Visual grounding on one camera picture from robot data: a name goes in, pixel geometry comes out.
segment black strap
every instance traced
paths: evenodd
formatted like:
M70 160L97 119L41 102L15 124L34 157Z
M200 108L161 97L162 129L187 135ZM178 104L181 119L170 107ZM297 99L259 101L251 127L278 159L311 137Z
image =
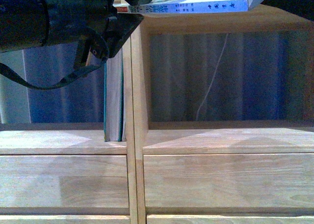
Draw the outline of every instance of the black strap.
M10 80L12 80L18 84L26 86L27 88L30 88L30 89L52 90L52 89L64 87L64 86L74 82L75 80L79 79L80 77L99 69L100 67L102 67L104 65L105 65L105 61L102 61L102 63L99 66L89 65L89 66L78 68L77 70L73 71L69 75L62 78L61 81L59 81L57 84L54 84L52 86L46 86L46 87L35 86L35 85L32 85L32 84L26 82L16 72L14 72L11 68L9 68L7 65L5 65L3 63L0 63L0 74L5 76L6 78L8 78L8 79L10 79Z
M23 86L26 86L27 88L30 89L35 89L35 90L52 90L52 89L58 89L61 87L64 87L75 80L79 79L80 77L86 76L88 73L91 73L100 67L104 66L106 61L108 60L109 57L109 48L103 37L98 34L95 30L86 27L84 30L84 33L87 37L89 37L89 40L93 40L97 43L98 47L100 48L101 54L98 53L99 59L101 58L101 64L100 65L88 65L88 66L75 66L74 71L70 73L69 75L65 76L62 78L57 84L51 85L51 86L35 86L27 81L25 81L23 78L21 78L16 72L14 72L9 66L0 63L0 74L5 76L6 78L21 84Z

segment wooden plank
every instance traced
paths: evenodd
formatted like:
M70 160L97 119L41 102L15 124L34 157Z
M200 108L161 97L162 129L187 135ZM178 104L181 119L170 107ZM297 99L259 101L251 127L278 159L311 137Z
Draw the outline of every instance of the wooden plank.
M304 119L314 120L314 28L309 31L308 62L306 66L306 83L304 93Z
M128 141L128 181L131 224L137 224L137 189L136 189L136 165L135 165L135 141L134 141L134 117L133 117L133 90L132 90L132 58L131 39L123 46L123 72L124 94L126 97L126 130Z
M313 216L228 217L206 215L149 215L147 224L312 224Z
M0 154L126 154L126 145L105 142L103 129L0 132Z
M146 223L144 182L143 182L143 154L142 148L148 132L148 83L147 63L148 36L145 27L140 25L131 35L131 59L132 59L132 82L133 82L133 112L134 112L134 139L136 159L136 182L137 182L137 211L138 223Z
M259 5L249 12L145 17L150 35L310 30L314 22L278 8Z
M0 208L129 213L127 161L122 155L0 156L0 184Z
M145 155L146 206L199 212L314 208L314 154Z
M2 224L129 224L128 216L0 216Z
M173 128L190 125L200 129L150 130L143 154L313 153L313 124L285 121L173 123Z

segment blue curtain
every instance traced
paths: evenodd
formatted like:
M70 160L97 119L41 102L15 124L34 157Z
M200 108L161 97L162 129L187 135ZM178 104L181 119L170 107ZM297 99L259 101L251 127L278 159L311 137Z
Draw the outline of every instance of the blue curtain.
M11 53L18 53L14 61L8 53L2 54L1 60L32 84L52 85L72 72L76 49L77 43L31 48ZM7 79L1 80L0 101L8 101L2 107L0 104L2 123L104 121L104 68L64 88L48 91L26 90Z
M194 121L225 34L151 40L152 121ZM306 32L233 33L199 120L302 119ZM29 82L50 85L72 71L77 43L3 53ZM62 89L30 90L0 76L2 123L103 122L104 69Z
M26 79L51 85L71 73L77 43L24 50ZM28 89L31 122L103 122L104 68L61 89Z
M225 36L152 38L152 121L196 120ZM306 38L306 32L230 34L198 120L301 120Z

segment drawer front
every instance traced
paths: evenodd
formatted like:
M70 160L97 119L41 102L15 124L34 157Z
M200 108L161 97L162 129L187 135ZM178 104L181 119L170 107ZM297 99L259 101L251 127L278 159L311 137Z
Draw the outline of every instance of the drawer front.
M0 208L128 207L126 156L0 156Z
M149 215L147 224L312 224L314 217L225 217L205 215Z
M0 216L2 224L130 224L127 216Z
M144 176L148 208L314 207L314 154L147 155Z

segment white cable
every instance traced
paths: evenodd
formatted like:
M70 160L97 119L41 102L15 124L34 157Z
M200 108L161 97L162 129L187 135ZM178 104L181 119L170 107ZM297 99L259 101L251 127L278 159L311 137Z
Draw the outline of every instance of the white cable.
M222 57L222 55L224 54L224 51L225 51L225 48L226 48L226 45L227 45L228 36L229 36L229 33L226 34L224 46L222 47L222 50L221 50L221 53L220 53L218 62L217 62L217 64L216 64L216 68L215 68L214 74L213 74L212 79L211 79L211 83L210 83L210 85L209 85L209 87L208 87L208 90L207 90L207 93L206 93L206 95L205 95L205 97L204 97L204 99L203 99L201 105L199 106L199 108L198 108L198 110L197 110L197 112L196 112L196 121L198 121L198 119L199 119L200 110L201 110L201 108L202 108L202 106L203 106L205 100L207 99L208 94L209 94L210 89L211 89L211 86L212 86L212 84L213 84L213 82L214 82L214 79L215 79L215 76L216 76L216 73L217 73L217 69L218 69L218 66L219 66L219 64L220 64L221 57Z

